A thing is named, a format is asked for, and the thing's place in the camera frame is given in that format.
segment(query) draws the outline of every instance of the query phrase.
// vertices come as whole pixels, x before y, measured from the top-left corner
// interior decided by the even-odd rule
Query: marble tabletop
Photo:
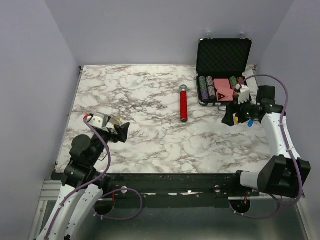
[[[247,69],[246,77],[253,71]],[[92,136],[83,123],[87,113],[101,112],[130,122],[126,143],[109,143],[111,173],[234,173],[260,171],[270,159],[268,140],[259,123],[229,127],[224,112],[199,105],[195,66],[85,66],[56,171],[63,173],[71,142]],[[189,88],[186,123],[180,122],[179,86]],[[255,97],[257,84],[249,87]],[[107,160],[98,161],[103,171]]]

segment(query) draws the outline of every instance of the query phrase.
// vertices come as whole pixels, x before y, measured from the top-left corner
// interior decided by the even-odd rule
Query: gray wall
[[[0,239],[28,238],[79,68],[43,0],[0,7]]]
[[[258,72],[283,80],[289,91],[288,128],[302,159],[310,161],[311,174],[303,188],[315,226],[320,226],[320,1],[295,0],[259,62]],[[260,78],[260,84],[273,80]],[[284,92],[277,85],[277,99]]]
[[[197,43],[253,39],[256,64],[293,0],[46,0],[82,65],[195,64]]]

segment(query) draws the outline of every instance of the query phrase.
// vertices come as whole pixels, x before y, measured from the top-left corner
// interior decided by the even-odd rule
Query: cable
[[[112,217],[112,216],[104,216],[104,215],[99,215],[99,214],[96,212],[95,206],[93,206],[92,209],[93,209],[93,211],[94,211],[94,216],[99,216],[99,217],[101,217],[101,219],[104,218],[104,219],[110,219],[110,220],[116,220],[116,221],[126,221],[126,220],[130,220],[130,219],[133,219],[133,218],[135,218],[136,216],[138,216],[138,215],[141,213],[141,211],[142,211],[143,199],[142,199],[141,194],[140,194],[137,190],[134,190],[134,189],[132,189],[132,188],[126,188],[126,189],[120,188],[120,189],[116,189],[116,190],[113,190],[113,191],[111,191],[111,192],[108,192],[107,194],[103,195],[101,198],[104,198],[104,197],[106,197],[106,196],[108,196],[108,195],[114,194],[114,193],[116,193],[116,192],[124,191],[124,190],[128,190],[128,191],[135,192],[135,193],[139,196],[139,198],[140,198],[140,207],[139,207],[138,211],[137,211],[135,214],[133,214],[132,216],[124,217],[124,218],[118,218],[118,217]]]
[[[244,217],[244,218],[247,218],[247,219],[270,219],[270,218],[273,218],[273,217],[277,216],[277,215],[280,213],[283,205],[278,203],[278,207],[277,207],[276,211],[275,211],[274,213],[272,213],[271,215],[269,215],[269,216],[250,216],[250,215],[244,215],[243,213],[239,213],[239,212],[237,212],[236,210],[234,210],[234,208],[232,207],[232,205],[231,205],[230,202],[229,202],[229,207],[231,208],[231,210],[233,211],[234,214],[237,214],[237,215],[239,215],[239,216],[241,216],[241,217]]]
[[[282,205],[294,206],[299,202],[299,200],[301,199],[301,197],[303,195],[303,184],[302,184],[302,177],[301,177],[301,173],[300,173],[300,170],[299,170],[299,166],[298,166],[297,160],[296,160],[296,158],[295,158],[295,156],[294,156],[294,154],[292,152],[292,148],[290,147],[290,144],[289,144],[289,141],[288,141],[288,138],[287,138],[287,135],[286,135],[285,127],[284,127],[284,116],[285,116],[286,109],[287,109],[287,106],[288,106],[288,101],[289,101],[288,89],[287,89],[287,87],[285,86],[285,84],[281,80],[279,80],[278,78],[276,78],[274,76],[268,75],[268,74],[256,74],[256,75],[249,76],[246,79],[244,79],[240,83],[240,85],[242,85],[248,79],[251,79],[251,78],[254,78],[254,77],[268,77],[268,78],[274,79],[278,83],[281,84],[281,86],[283,87],[284,92],[285,92],[285,102],[284,102],[283,110],[282,110],[281,115],[280,115],[280,130],[281,130],[281,133],[282,133],[282,136],[283,136],[285,147],[287,148],[287,151],[288,151],[288,153],[289,153],[289,155],[290,155],[290,157],[291,157],[291,159],[293,161],[294,168],[296,170],[296,175],[297,175],[297,178],[298,178],[299,191],[298,191],[298,196],[296,197],[296,199],[294,201],[292,201],[292,202],[289,202],[289,203],[283,202],[282,200],[277,199],[273,195],[271,195],[271,197],[273,199],[275,199],[278,203],[282,204]]]
[[[47,240],[49,235],[50,235],[50,232],[55,224],[55,221],[57,220],[57,217],[60,213],[60,210],[62,209],[62,207],[64,206],[64,204],[66,203],[66,201],[72,196],[72,194],[78,192],[79,190],[89,186],[90,184],[93,184],[95,181],[99,180],[100,178],[102,178],[106,173],[107,171],[109,170],[110,168],[110,165],[111,165],[111,154],[110,154],[110,150],[109,150],[109,147],[107,145],[107,143],[105,142],[105,140],[100,136],[100,134],[94,129],[93,126],[91,126],[88,121],[87,121],[87,117],[89,115],[86,115],[84,116],[83,118],[83,121],[84,123],[92,130],[92,132],[97,136],[97,138],[101,141],[101,143],[103,144],[104,148],[106,149],[106,152],[107,152],[107,155],[108,155],[108,165],[106,167],[106,169],[99,175],[97,176],[95,179],[77,187],[76,189],[74,189],[72,192],[70,192],[67,196],[64,197],[64,199],[62,200],[62,202],[60,203],[60,208],[58,208],[52,218],[52,221],[48,227],[48,231],[46,232],[45,236],[44,236],[44,240]]]

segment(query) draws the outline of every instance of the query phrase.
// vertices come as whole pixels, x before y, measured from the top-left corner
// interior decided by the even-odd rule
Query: gray floor
[[[49,202],[48,219],[55,202]],[[251,201],[252,215],[272,213],[271,199]],[[134,209],[116,209],[114,217],[127,217]],[[74,240],[307,240],[299,211],[285,207],[280,215],[252,220],[234,215],[228,208],[144,209],[129,221],[101,220],[89,214]]]

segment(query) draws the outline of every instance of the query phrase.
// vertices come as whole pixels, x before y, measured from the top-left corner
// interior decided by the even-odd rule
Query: blue object
[[[252,119],[250,119],[249,122],[248,122],[248,127],[251,128],[253,124],[254,124],[254,121]]]

